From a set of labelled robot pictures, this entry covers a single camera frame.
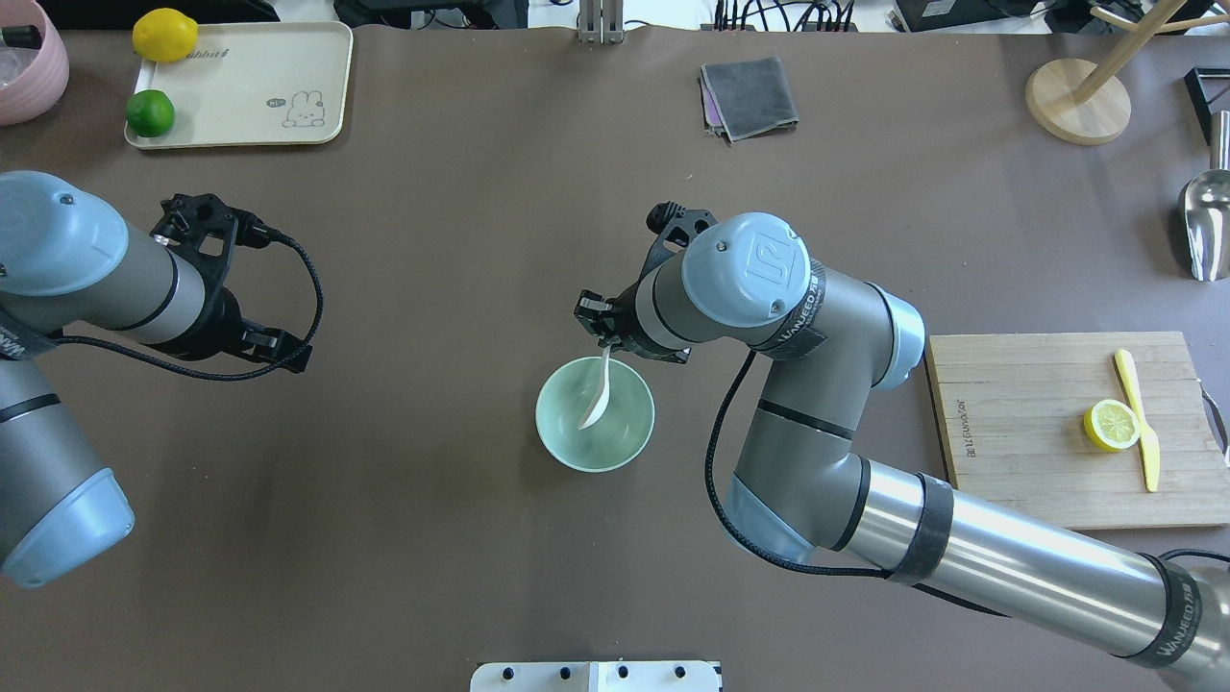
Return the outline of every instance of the robotic arm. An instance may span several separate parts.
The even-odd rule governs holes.
[[[23,588],[93,558],[134,521],[32,361],[63,342],[93,342],[62,327],[82,320],[184,361],[225,353],[269,364],[214,380],[303,372],[311,355],[306,339],[244,318],[223,286],[235,246],[284,242],[306,261],[298,243],[213,194],[177,194],[162,208],[146,235],[54,176],[0,173],[0,574]],[[216,253],[202,250],[210,237]]]
[[[576,316],[613,350],[684,364],[738,338],[774,364],[727,509],[790,563],[818,548],[1157,669],[1175,690],[1230,691],[1230,574],[1129,553],[851,454],[867,396],[922,355],[918,311],[811,258],[781,219],[663,203],[641,278]],[[681,247],[673,252],[668,243]]]

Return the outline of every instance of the yellow knife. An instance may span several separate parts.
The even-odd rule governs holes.
[[[1157,477],[1161,474],[1161,449],[1157,445],[1157,433],[1145,423],[1145,408],[1140,403],[1140,381],[1137,379],[1137,363],[1125,349],[1114,353],[1114,368],[1119,371],[1123,392],[1128,396],[1128,406],[1137,414],[1140,424],[1140,462],[1145,474],[1145,490],[1157,492]]]

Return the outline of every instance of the round wooden base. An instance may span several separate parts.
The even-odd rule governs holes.
[[[1064,58],[1038,68],[1025,85],[1025,102],[1038,124],[1074,144],[1106,144],[1123,133],[1132,101],[1123,82],[1112,76],[1084,103],[1073,92],[1097,68],[1089,60]]]

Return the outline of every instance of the lime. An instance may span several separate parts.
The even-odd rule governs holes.
[[[175,125],[175,104],[157,88],[133,93],[124,106],[124,118],[140,136],[159,136]]]
[[[1140,440],[1140,424],[1123,402],[1102,399],[1085,412],[1085,435],[1100,450],[1118,452]]]
[[[133,25],[133,49],[146,60],[182,60],[197,45],[197,22],[180,10],[150,10]]]

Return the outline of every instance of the folded towel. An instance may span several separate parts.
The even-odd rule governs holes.
[[[777,58],[701,65],[700,76],[710,132],[738,141],[798,123],[786,69]]]

